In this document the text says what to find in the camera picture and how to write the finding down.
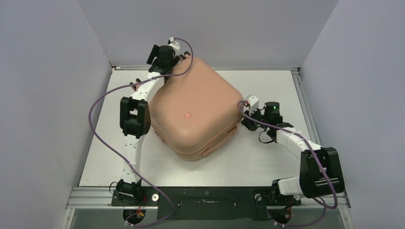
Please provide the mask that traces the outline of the pink hard-shell suitcase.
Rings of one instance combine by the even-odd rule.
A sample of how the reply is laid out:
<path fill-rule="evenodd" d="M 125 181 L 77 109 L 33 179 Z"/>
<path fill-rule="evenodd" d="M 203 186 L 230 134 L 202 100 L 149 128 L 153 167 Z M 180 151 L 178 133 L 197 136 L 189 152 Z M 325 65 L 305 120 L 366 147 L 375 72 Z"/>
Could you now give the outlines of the pink hard-shell suitcase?
<path fill-rule="evenodd" d="M 187 56 L 173 74 L 149 101 L 151 125 L 179 158 L 196 161 L 236 133 L 243 98 L 200 58 Z"/>

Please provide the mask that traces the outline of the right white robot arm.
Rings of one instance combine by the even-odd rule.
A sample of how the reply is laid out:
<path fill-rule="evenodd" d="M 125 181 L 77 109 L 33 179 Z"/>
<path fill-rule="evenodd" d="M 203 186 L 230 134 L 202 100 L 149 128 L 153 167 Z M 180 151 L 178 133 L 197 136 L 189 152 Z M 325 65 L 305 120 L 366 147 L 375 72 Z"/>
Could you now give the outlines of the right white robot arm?
<path fill-rule="evenodd" d="M 270 198 L 274 203 L 282 204 L 289 196 L 336 197 L 345 191 L 337 150 L 310 141 L 285 122 L 278 102 L 267 102 L 263 109 L 251 111 L 253 106 L 245 100 L 238 102 L 237 107 L 242 114 L 242 125 L 250 131 L 261 128 L 272 143 L 282 145 L 300 160 L 298 176 L 273 181 Z"/>

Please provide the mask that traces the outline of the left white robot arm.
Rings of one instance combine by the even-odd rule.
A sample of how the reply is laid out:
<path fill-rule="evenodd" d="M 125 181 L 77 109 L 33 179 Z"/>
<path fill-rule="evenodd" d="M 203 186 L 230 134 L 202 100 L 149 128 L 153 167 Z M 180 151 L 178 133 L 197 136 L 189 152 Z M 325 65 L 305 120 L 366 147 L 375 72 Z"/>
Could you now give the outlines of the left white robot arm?
<path fill-rule="evenodd" d="M 182 58 L 176 54 L 179 49 L 180 44 L 177 41 L 168 45 L 154 45 L 147 60 L 150 68 L 146 79 L 142 82 L 137 80 L 134 93 L 120 100 L 119 124 L 124 134 L 125 160 L 116 190 L 120 198 L 130 205 L 146 201 L 139 174 L 142 143 L 151 127 L 148 100 L 152 97 L 152 91 L 161 86 L 163 78 L 172 74 L 174 66 Z"/>

